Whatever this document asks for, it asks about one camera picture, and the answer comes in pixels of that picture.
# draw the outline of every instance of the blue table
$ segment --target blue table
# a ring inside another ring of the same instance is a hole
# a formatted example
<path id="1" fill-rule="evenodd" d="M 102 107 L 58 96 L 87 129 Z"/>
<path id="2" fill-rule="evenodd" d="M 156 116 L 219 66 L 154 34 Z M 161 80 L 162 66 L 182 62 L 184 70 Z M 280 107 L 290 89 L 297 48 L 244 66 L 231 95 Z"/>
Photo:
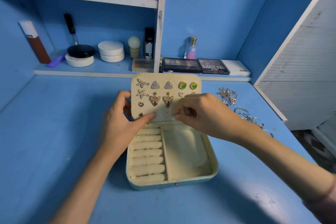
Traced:
<path id="1" fill-rule="evenodd" d="M 102 113 L 128 78 L 36 76 L 0 115 L 0 223 L 44 223 L 62 204 L 96 149 Z M 203 81 L 202 91 L 238 92 L 238 107 L 310 161 L 248 82 Z M 210 182 L 135 191 L 123 154 L 90 223 L 319 223 L 267 166 L 244 148 L 210 138 L 219 171 Z"/>

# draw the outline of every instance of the ring roll slot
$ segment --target ring roll slot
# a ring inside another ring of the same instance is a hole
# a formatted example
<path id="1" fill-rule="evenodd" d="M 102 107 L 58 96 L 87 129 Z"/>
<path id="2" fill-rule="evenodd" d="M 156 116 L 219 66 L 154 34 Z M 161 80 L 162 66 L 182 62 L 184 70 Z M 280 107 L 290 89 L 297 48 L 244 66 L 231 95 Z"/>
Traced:
<path id="1" fill-rule="evenodd" d="M 161 135 L 160 128 L 143 128 L 137 133 L 137 136 L 156 136 L 156 135 Z"/>
<path id="2" fill-rule="evenodd" d="M 135 136 L 133 142 L 158 142 L 161 136 Z"/>
<path id="3" fill-rule="evenodd" d="M 131 144 L 132 150 L 162 149 L 162 142 L 135 142 Z"/>
<path id="4" fill-rule="evenodd" d="M 163 150 L 153 149 L 153 150 L 137 150 L 133 151 L 131 157 L 142 158 L 142 157 L 156 157 L 163 156 Z"/>
<path id="5" fill-rule="evenodd" d="M 128 174 L 132 176 L 144 176 L 153 174 L 162 174 L 166 172 L 165 165 L 135 166 L 128 169 Z"/>
<path id="6" fill-rule="evenodd" d="M 165 160 L 162 156 L 157 157 L 141 157 L 141 158 L 130 158 L 129 166 L 147 166 L 147 165 L 157 165 L 164 164 Z"/>
<path id="7" fill-rule="evenodd" d="M 156 174 L 156 175 L 145 175 L 139 176 L 132 179 L 134 183 L 141 185 L 141 184 L 148 184 L 148 183 L 157 183 L 157 182 L 164 182 L 167 180 L 167 175 L 164 174 Z"/>

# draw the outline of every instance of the perfume bottle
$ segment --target perfume bottle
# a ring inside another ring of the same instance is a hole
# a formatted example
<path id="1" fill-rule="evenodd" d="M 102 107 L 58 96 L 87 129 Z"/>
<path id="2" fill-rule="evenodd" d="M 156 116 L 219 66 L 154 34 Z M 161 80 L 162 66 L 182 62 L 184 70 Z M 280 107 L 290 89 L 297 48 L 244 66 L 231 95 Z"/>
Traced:
<path id="1" fill-rule="evenodd" d="M 185 49 L 184 58 L 185 59 L 195 59 L 196 56 L 196 40 L 197 37 L 192 36 L 190 39 L 190 44 L 187 45 Z"/>

